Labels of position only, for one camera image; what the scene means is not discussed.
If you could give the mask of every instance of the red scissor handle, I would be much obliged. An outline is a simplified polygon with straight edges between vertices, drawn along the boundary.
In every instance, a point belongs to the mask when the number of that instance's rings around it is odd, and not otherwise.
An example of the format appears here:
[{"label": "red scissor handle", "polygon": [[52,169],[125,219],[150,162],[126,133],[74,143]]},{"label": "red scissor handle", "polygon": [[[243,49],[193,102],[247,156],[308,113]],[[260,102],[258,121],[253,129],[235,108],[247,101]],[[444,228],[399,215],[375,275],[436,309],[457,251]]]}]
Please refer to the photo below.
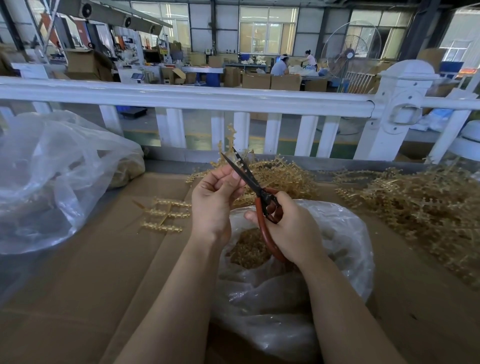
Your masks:
[{"label": "red scissor handle", "polygon": [[[273,188],[264,188],[264,190],[270,194],[276,194],[278,192],[278,190],[275,190]],[[280,262],[282,263],[288,262],[289,260],[283,255],[279,247],[273,241],[272,235],[270,235],[270,231],[268,230],[268,227],[265,221],[267,218],[263,214],[262,201],[259,197],[255,199],[255,207],[257,209],[258,225],[260,227],[260,231],[262,232],[262,236],[264,238],[264,241],[268,250],[270,250],[272,255],[275,258],[277,258]],[[272,222],[277,223],[283,217],[282,206],[276,205],[273,201],[269,206],[267,206],[267,211],[270,214],[268,216],[268,219]]]}]

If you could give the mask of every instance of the forearm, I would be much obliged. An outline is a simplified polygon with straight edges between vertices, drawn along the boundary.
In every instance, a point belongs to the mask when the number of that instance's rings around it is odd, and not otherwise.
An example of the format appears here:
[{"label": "forearm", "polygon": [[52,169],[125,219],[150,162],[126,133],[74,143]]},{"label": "forearm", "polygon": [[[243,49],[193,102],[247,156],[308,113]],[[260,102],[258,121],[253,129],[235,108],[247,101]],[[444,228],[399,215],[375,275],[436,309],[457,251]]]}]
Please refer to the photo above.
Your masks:
[{"label": "forearm", "polygon": [[405,361],[370,315],[348,280],[328,258],[301,268],[326,364]]},{"label": "forearm", "polygon": [[220,252],[190,238],[116,364],[204,362]]}]

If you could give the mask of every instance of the clear plastic bag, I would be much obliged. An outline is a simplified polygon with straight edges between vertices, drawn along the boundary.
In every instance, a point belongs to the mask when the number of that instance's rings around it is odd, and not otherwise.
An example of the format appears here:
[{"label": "clear plastic bag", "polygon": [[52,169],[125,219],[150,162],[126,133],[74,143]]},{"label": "clear plastic bag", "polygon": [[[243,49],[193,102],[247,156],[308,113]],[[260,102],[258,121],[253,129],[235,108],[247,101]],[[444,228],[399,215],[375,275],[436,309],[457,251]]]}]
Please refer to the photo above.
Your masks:
[{"label": "clear plastic bag", "polygon": [[[328,202],[296,200],[317,221],[328,254],[343,251],[335,264],[364,301],[373,288],[373,254],[367,227],[350,210]],[[230,263],[227,253],[240,233],[255,226],[243,214],[254,206],[230,214],[232,238],[220,258],[212,321],[233,331],[253,346],[283,360],[306,362],[319,354],[312,317],[299,308],[308,306],[303,276],[287,272],[273,257],[255,269]]]},{"label": "clear plastic bag", "polygon": [[58,244],[109,187],[145,172],[140,146],[70,111],[16,116],[0,138],[0,254]]}]

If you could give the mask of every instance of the hand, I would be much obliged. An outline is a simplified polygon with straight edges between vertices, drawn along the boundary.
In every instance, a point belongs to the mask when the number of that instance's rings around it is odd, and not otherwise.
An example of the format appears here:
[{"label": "hand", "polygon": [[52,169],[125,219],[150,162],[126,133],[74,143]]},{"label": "hand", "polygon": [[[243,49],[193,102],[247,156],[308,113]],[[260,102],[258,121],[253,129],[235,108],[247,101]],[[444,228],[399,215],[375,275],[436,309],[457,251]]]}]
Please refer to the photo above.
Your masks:
[{"label": "hand", "polygon": [[[309,262],[327,257],[320,229],[307,209],[298,206],[288,194],[279,192],[276,198],[283,208],[283,218],[278,224],[266,221],[272,238],[284,256],[303,269]],[[258,226],[255,211],[244,217]]]},{"label": "hand", "polygon": [[230,208],[244,186],[230,165],[207,174],[192,193],[192,237],[223,248],[232,235]]}]

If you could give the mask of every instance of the green floor stripe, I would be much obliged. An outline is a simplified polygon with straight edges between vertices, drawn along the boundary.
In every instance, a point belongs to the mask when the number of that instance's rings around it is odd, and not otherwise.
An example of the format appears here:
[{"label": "green floor stripe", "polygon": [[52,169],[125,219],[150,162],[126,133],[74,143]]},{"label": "green floor stripe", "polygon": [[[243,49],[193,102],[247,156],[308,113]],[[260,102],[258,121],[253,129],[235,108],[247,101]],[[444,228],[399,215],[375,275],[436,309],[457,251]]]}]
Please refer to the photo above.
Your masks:
[{"label": "green floor stripe", "polygon": [[[143,146],[160,146],[160,138],[157,133],[140,133],[124,131],[125,138],[131,139]],[[210,150],[212,145],[212,139],[209,136],[185,136],[188,149],[194,150]],[[295,153],[296,141],[279,140],[278,141],[278,153],[286,156],[292,156]],[[225,139],[225,145],[228,146],[228,140]],[[264,140],[260,138],[249,139],[249,149],[253,149],[255,153],[263,153]],[[310,157],[314,157],[317,154],[318,142],[313,143]],[[357,146],[355,144],[334,144],[332,149],[331,158],[341,159],[353,159]]]}]

